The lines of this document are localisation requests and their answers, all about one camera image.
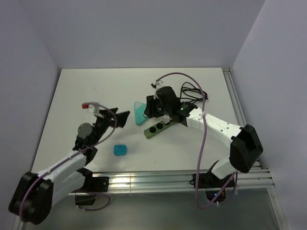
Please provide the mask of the green power strip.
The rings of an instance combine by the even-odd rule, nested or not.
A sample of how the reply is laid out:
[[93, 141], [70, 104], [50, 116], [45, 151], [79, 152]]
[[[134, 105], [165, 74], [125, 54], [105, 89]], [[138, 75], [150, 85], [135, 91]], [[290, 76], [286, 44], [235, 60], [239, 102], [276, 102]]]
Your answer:
[[156, 123], [155, 125], [147, 128], [146, 130], [144, 130], [143, 134], [146, 137], [146, 139], [151, 139], [154, 136], [160, 134], [161, 132], [167, 130], [168, 128], [176, 125], [176, 122], [173, 121], [169, 121], [168, 123], [164, 123], [163, 121]]

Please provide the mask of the teal triangular power strip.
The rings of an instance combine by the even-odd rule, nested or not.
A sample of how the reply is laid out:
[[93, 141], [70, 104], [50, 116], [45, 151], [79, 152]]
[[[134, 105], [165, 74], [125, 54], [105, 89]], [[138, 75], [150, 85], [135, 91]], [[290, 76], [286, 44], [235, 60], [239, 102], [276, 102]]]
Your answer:
[[143, 123], [145, 123], [149, 117], [145, 115], [145, 109], [146, 104], [141, 102], [135, 102], [134, 103], [134, 118], [135, 118], [135, 124], [137, 126], [141, 126]]

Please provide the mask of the blue plug adapter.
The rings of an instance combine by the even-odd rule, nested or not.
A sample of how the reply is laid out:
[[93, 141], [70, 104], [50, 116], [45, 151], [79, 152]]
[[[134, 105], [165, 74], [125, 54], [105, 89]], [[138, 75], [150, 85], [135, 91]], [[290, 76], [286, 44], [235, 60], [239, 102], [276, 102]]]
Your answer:
[[125, 144], [120, 143], [120, 144], [114, 145], [113, 147], [113, 154], [115, 156], [124, 156], [127, 154], [127, 152], [128, 152], [128, 148], [127, 148], [127, 145]]

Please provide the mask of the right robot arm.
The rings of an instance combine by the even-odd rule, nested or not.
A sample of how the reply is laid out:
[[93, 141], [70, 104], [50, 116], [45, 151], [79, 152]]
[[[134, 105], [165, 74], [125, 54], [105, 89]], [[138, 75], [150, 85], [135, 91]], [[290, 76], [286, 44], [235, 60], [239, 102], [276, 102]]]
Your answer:
[[214, 187], [235, 172], [248, 173], [263, 153], [253, 126], [234, 125], [204, 112], [193, 103], [181, 102], [170, 86], [160, 87], [154, 95], [146, 97], [144, 114], [148, 118], [166, 117], [165, 123], [175, 122], [201, 130], [229, 148], [229, 157], [218, 160], [209, 170], [208, 183]]

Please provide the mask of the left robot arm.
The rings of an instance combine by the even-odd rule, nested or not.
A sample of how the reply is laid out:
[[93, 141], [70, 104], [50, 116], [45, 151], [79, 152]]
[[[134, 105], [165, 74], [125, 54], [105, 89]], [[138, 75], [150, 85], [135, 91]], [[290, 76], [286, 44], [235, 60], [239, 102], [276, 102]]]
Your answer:
[[96, 103], [84, 103], [83, 109], [91, 110], [96, 117], [92, 124], [78, 127], [75, 145], [67, 156], [37, 173], [26, 172], [20, 179], [9, 203], [9, 212], [22, 222], [38, 225], [49, 215], [52, 207], [74, 191], [91, 192], [94, 185], [92, 171], [86, 169], [97, 153], [96, 145], [106, 140], [108, 128], [123, 128], [129, 111], [107, 109]]

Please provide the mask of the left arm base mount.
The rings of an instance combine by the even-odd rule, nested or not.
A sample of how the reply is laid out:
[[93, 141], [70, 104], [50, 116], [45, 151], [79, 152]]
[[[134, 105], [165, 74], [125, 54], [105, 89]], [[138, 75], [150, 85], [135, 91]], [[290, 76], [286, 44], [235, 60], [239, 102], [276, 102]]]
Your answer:
[[92, 206], [99, 194], [108, 191], [109, 177], [99, 176], [86, 179], [85, 185], [75, 190], [75, 193], [85, 193], [85, 195], [75, 195], [75, 204], [79, 207]]

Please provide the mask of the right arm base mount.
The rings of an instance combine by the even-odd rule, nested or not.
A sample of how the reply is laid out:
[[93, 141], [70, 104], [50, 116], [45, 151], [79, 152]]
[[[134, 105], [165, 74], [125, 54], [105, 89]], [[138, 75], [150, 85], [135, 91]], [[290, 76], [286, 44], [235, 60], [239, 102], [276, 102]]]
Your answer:
[[[216, 176], [212, 174], [212, 168], [217, 163], [217, 161], [210, 167], [208, 172], [199, 173], [199, 189], [208, 189], [208, 188], [219, 188], [219, 190], [226, 184], [226, 182], [230, 179], [231, 175], [226, 176], [224, 179], [218, 179]], [[215, 199], [214, 203], [223, 203], [227, 198], [231, 197], [236, 190], [237, 186], [237, 173], [233, 177], [233, 179], [227, 184], [226, 187], [233, 187], [233, 190], [230, 194], [227, 195], [226, 189], [224, 189], [221, 194]], [[214, 197], [218, 194], [219, 190], [205, 192], [206, 197], [209, 201], [212, 201]]]

